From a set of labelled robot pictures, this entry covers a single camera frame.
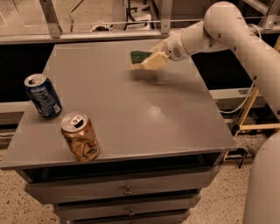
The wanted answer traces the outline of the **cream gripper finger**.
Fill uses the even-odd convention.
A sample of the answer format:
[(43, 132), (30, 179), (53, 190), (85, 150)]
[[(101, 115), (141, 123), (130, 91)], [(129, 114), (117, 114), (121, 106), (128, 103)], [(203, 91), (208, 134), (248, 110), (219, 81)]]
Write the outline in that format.
[(166, 53), (167, 52), (167, 48), (166, 48), (166, 40), (162, 40), (161, 42), (159, 42), (158, 44), (156, 44), (155, 46), (153, 46), (150, 51), (152, 53), (156, 53), (156, 52), (163, 52)]
[(141, 63), (141, 67), (145, 70), (158, 70), (167, 64), (167, 60), (164, 52), (154, 52)]

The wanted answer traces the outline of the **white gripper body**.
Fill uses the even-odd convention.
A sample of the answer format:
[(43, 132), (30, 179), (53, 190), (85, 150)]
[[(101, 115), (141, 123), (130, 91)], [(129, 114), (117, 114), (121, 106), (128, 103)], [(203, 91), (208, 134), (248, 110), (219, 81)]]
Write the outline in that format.
[(164, 51), (170, 60), (181, 61), (189, 57), (183, 45), (182, 32), (182, 30), (174, 32), (164, 42)]

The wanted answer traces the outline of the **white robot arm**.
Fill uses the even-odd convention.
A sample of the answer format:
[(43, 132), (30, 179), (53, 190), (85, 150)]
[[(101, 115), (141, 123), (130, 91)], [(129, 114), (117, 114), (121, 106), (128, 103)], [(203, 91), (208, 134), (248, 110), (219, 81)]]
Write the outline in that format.
[[(238, 8), (214, 3), (204, 20), (176, 31), (152, 48), (141, 66), (158, 69), (195, 53), (229, 49), (259, 89), (273, 113), (280, 114), (280, 53), (258, 38)], [(280, 224), (280, 132), (269, 137), (252, 164), (243, 224)]]

